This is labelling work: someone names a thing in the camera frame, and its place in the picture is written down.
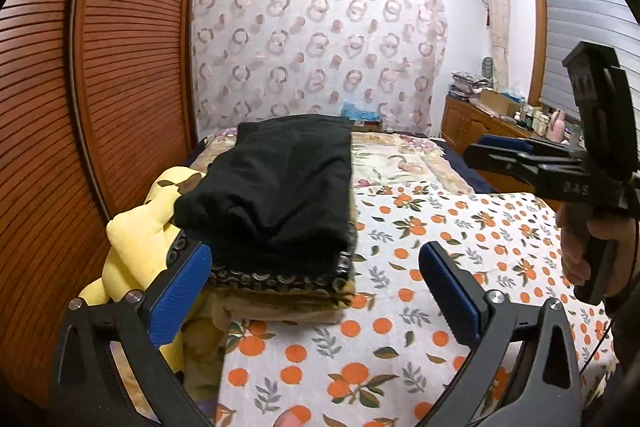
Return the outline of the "person's right hand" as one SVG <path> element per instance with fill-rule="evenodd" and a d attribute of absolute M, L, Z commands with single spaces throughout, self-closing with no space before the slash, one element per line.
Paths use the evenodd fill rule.
<path fill-rule="evenodd" d="M 570 283 L 579 287 L 591 279 L 591 267 L 585 260 L 585 246 L 575 228 L 576 223 L 572 208 L 562 204 L 556 213 L 556 226 L 561 231 L 563 273 Z M 614 297 L 631 288 L 639 275 L 637 221 L 608 216 L 591 219 L 586 227 L 591 236 L 617 243 L 615 262 L 603 295 Z"/>

